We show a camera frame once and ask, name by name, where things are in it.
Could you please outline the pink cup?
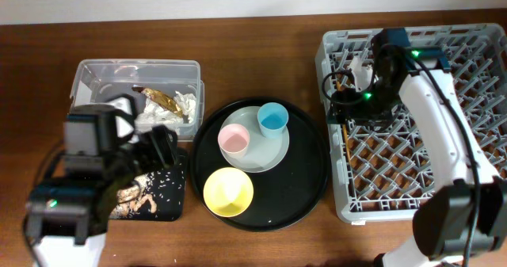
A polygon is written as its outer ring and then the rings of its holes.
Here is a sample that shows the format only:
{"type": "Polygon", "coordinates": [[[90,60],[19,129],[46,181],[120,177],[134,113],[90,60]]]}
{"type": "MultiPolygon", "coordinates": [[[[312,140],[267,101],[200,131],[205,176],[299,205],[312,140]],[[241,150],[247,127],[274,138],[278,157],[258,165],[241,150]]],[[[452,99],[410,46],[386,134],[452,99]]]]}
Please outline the pink cup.
{"type": "Polygon", "coordinates": [[[250,144],[250,133],[241,124],[228,124],[220,129],[217,141],[222,152],[232,158],[242,158],[250,144]]]}

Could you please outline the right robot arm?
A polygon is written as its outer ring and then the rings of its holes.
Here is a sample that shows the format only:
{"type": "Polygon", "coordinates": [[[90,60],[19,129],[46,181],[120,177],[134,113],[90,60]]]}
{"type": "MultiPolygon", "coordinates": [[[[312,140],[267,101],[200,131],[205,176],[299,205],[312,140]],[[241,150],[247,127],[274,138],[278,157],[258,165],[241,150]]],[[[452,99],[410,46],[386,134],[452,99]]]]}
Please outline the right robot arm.
{"type": "Polygon", "coordinates": [[[506,240],[505,35],[494,25],[328,32],[315,58],[337,214],[408,219],[376,266],[465,266],[506,240]]]}

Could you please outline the blue cup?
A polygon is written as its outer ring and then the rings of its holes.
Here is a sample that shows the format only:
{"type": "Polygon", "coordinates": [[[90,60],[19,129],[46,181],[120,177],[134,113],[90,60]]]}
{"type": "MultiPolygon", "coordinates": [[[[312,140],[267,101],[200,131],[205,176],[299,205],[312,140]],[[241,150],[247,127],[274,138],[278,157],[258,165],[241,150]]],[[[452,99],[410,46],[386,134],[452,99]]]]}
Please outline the blue cup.
{"type": "Polygon", "coordinates": [[[270,139],[282,135],[288,123],[288,111],[280,103],[269,102],[259,108],[257,121],[261,134],[270,139]]]}

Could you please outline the white napkin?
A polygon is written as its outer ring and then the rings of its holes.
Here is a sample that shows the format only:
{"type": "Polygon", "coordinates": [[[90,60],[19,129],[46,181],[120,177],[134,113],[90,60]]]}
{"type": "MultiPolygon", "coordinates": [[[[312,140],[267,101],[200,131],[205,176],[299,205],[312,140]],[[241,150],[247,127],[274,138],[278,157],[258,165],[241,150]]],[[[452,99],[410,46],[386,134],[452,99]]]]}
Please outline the white napkin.
{"type": "Polygon", "coordinates": [[[161,90],[147,87],[141,87],[139,92],[146,101],[143,111],[135,120],[138,129],[165,125],[169,130],[181,135],[186,125],[194,122],[197,109],[194,94],[176,91],[171,97],[161,90]]]}

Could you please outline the grey round plate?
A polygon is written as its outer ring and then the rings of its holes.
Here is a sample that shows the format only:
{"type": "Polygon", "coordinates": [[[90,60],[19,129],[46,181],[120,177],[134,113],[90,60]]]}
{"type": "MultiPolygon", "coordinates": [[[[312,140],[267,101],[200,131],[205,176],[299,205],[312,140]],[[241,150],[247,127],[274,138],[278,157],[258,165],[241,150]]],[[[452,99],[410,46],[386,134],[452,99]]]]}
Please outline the grey round plate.
{"type": "Polygon", "coordinates": [[[228,124],[241,124],[250,134],[250,143],[242,158],[232,158],[222,151],[223,157],[235,168],[247,173],[262,173],[277,166],[288,152],[290,136],[285,128],[276,138],[262,135],[257,120],[260,106],[246,106],[226,117],[222,128],[228,124]]]}

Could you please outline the yellow bowl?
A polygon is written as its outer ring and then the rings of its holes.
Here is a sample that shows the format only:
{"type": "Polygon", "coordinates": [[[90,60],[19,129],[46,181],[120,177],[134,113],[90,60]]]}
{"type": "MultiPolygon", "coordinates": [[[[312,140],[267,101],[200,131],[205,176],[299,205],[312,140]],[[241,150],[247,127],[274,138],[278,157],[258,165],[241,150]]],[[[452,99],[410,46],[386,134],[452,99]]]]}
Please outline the yellow bowl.
{"type": "Polygon", "coordinates": [[[235,217],[252,203],[254,185],[245,172],[233,167],[221,168],[204,183],[203,198],[206,207],[216,216],[235,217]]]}

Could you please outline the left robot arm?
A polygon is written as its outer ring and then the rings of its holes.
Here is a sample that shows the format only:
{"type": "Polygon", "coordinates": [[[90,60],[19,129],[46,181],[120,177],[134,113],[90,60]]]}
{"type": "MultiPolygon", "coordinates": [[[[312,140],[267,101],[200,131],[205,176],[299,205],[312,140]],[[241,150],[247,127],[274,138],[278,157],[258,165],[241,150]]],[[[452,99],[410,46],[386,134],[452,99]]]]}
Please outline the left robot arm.
{"type": "Polygon", "coordinates": [[[177,133],[163,125],[119,137],[115,129],[67,124],[65,149],[29,194],[22,224],[36,266],[97,265],[118,192],[137,177],[179,163],[177,133]]]}

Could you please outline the gold foil wrapper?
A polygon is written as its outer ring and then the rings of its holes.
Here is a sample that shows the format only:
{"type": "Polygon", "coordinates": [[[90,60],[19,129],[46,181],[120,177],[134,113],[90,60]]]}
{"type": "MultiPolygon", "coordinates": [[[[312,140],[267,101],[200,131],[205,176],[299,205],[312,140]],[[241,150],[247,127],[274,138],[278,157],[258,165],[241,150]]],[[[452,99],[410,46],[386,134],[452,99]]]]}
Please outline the gold foil wrapper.
{"type": "Polygon", "coordinates": [[[143,94],[162,108],[172,112],[179,117],[183,117],[183,110],[180,105],[173,98],[164,94],[162,91],[142,86],[133,86],[132,91],[143,94]]]}

